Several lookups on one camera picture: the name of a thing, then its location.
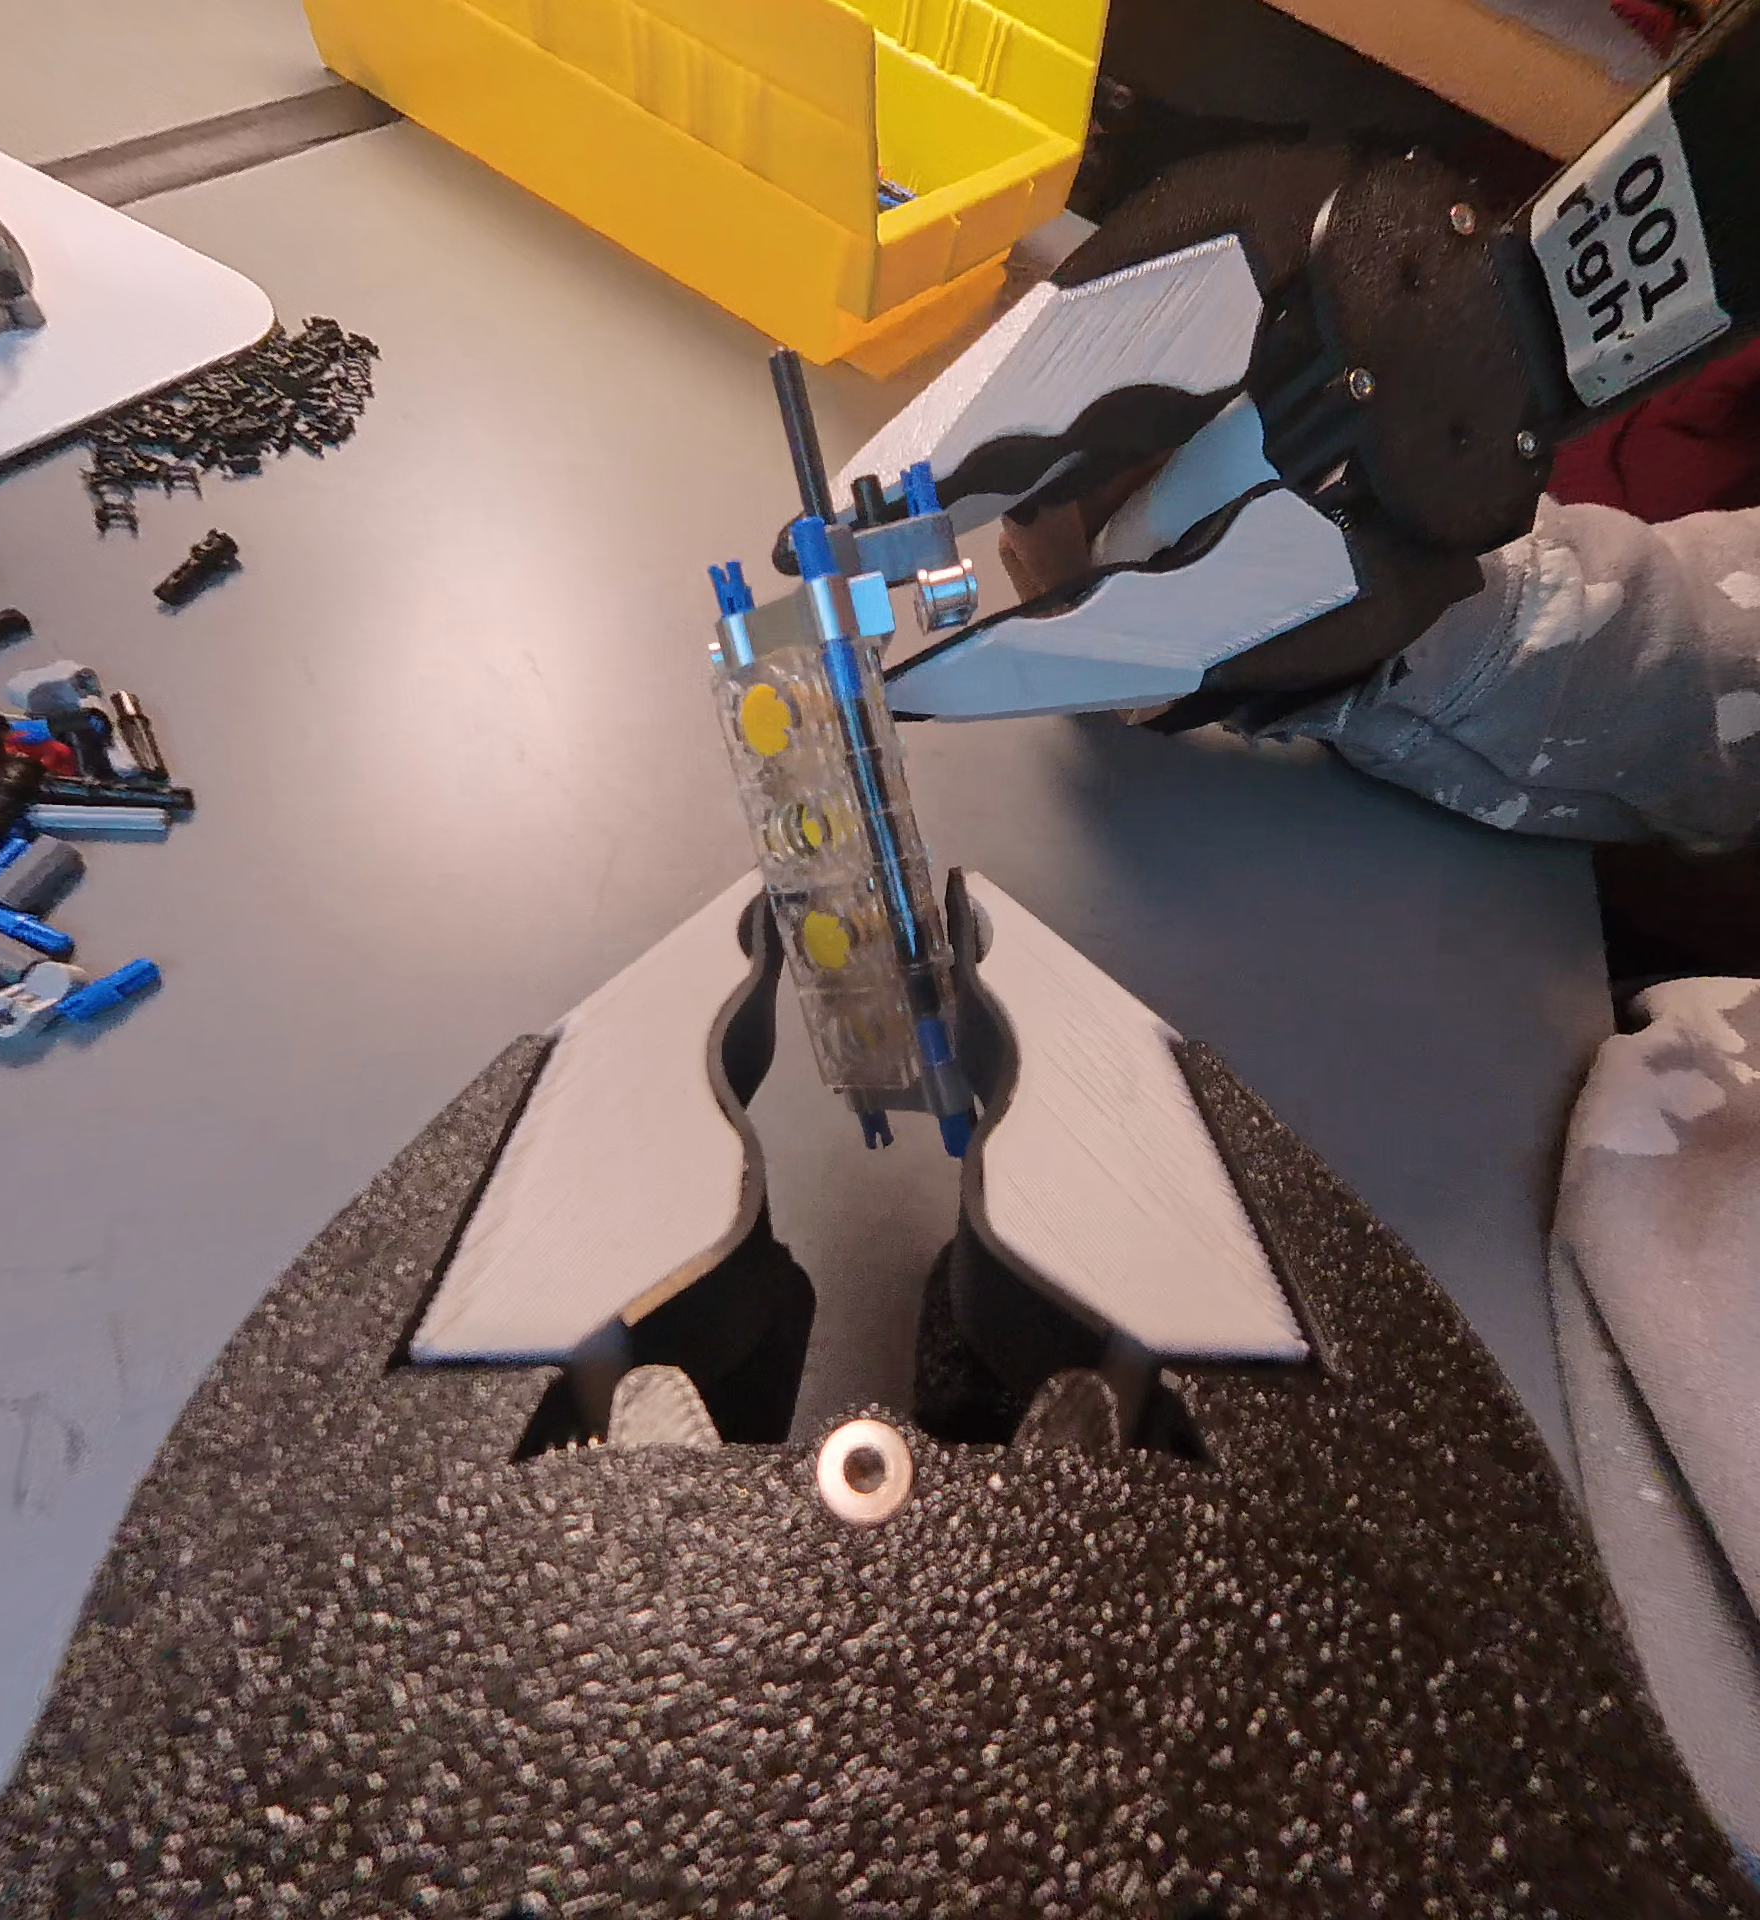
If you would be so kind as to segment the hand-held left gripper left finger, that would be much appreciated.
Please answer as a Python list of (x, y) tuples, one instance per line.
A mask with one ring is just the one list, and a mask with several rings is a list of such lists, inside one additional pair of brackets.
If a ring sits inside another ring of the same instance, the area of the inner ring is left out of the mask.
[(417, 1363), (562, 1361), (714, 1271), (764, 1204), (773, 920), (746, 876), (571, 1009), (443, 1260)]

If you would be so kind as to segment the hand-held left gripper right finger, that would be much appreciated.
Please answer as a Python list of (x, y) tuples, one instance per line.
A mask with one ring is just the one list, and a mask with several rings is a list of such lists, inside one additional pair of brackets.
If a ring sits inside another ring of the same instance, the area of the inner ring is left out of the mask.
[(989, 1255), (1162, 1361), (1306, 1361), (1176, 1029), (986, 876), (954, 870), (948, 911), (986, 1106), (965, 1217)]

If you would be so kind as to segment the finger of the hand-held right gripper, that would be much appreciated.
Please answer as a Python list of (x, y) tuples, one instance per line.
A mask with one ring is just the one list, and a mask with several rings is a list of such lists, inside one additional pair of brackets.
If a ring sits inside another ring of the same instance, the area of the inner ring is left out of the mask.
[(1042, 282), (889, 419), (834, 478), (877, 476), (889, 505), (928, 464), (954, 522), (986, 522), (1077, 460), (1180, 441), (1237, 390), (1263, 298), (1239, 237), (1216, 237), (1077, 286)]
[(1155, 708), (1358, 590), (1346, 530), (1294, 493), (1259, 489), (1185, 558), (1098, 568), (895, 664), (888, 703), (942, 722)]

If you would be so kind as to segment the clear brick engine assembly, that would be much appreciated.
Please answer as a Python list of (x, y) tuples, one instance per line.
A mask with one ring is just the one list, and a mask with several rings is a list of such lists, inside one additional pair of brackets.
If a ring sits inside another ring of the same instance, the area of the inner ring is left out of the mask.
[(915, 826), (882, 649), (892, 590), (924, 632), (965, 628), (978, 584), (928, 464), (888, 493), (856, 478), (852, 519), (829, 497), (803, 365), (771, 357), (803, 516), (793, 590), (756, 604), (742, 564), (709, 567), (720, 715), (773, 916), (822, 1082), (892, 1141), (892, 1112), (936, 1117), (965, 1158), (972, 1091), (955, 1039), (954, 959)]

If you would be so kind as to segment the person's right forearm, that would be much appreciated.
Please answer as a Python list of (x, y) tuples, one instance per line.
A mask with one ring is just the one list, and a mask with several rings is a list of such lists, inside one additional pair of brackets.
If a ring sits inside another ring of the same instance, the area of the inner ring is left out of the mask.
[(1760, 505), (1648, 524), (1541, 505), (1359, 688), (1266, 726), (1492, 829), (1760, 839)]

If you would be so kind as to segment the grey desk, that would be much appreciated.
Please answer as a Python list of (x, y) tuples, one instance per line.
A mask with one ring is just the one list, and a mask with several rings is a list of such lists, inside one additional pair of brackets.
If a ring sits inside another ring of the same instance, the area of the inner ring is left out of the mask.
[[(0, 1785), (94, 1570), (262, 1292), (512, 1039), (751, 868), (705, 564), (767, 578), (768, 343), (408, 126), (136, 208), (382, 351), (359, 433), (101, 539), (0, 478), (0, 652), (133, 691), (195, 818), (62, 922), (164, 991), (0, 1047)], [(242, 567), (151, 590), (208, 530)], [(909, 732), (983, 870), (1213, 1047), (1470, 1314), (1565, 1467), (1543, 1235), (1611, 1029), (1587, 852), (1311, 746), (1112, 721)]]

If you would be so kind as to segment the person's right hand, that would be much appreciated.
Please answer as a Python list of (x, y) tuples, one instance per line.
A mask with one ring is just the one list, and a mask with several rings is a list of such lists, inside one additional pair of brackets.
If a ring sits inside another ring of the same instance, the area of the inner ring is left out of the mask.
[(1026, 522), (1003, 516), (1000, 560), (1016, 604), (1042, 599), (1087, 580), (1100, 567), (1093, 542), (1114, 512), (1084, 499), (1037, 512)]

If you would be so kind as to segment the red office chair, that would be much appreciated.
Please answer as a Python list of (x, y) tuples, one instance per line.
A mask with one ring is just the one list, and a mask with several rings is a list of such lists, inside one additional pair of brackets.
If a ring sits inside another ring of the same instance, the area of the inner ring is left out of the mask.
[(1581, 431), (1549, 497), (1645, 522), (1760, 503), (1760, 338)]

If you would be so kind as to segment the yellow plastic bin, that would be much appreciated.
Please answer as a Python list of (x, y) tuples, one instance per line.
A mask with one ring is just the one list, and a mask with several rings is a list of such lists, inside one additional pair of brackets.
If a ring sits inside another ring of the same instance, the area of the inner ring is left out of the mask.
[(309, 2), (324, 64), (810, 363), (989, 306), (1082, 157), (1105, 2)]

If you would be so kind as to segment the pile of mixed brick parts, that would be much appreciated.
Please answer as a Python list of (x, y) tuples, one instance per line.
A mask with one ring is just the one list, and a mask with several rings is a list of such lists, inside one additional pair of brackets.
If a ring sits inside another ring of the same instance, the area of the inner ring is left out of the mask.
[(120, 1019), (162, 989), (139, 957), (94, 972), (56, 911), (85, 843), (164, 843), (195, 812), (148, 708), (96, 668), (53, 660), (0, 693), (0, 1045)]

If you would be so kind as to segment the single black connector pin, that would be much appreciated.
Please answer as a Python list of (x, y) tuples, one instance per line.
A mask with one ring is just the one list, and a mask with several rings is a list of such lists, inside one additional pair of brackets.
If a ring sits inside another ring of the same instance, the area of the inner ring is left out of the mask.
[(208, 590), (230, 580), (242, 567), (239, 541), (224, 530), (208, 530), (188, 557), (177, 563), (153, 590), (153, 599), (167, 612), (182, 612)]

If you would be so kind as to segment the pile of black pins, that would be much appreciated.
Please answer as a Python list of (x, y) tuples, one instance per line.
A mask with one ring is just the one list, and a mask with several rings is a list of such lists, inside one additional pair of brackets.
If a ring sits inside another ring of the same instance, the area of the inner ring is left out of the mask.
[(96, 528), (137, 534), (144, 490), (201, 497), (206, 476), (250, 478), (269, 460), (320, 458), (347, 443), (374, 398), (377, 362), (366, 335), (313, 317), (299, 333), (275, 324), (253, 350), (89, 422), (81, 478)]

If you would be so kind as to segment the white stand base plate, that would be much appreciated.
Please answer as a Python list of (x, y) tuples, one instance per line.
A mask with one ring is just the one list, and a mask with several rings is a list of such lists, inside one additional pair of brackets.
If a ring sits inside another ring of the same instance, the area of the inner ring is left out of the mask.
[(44, 322), (0, 335), (0, 464), (220, 360), (272, 324), (247, 276), (0, 151), (0, 221)]

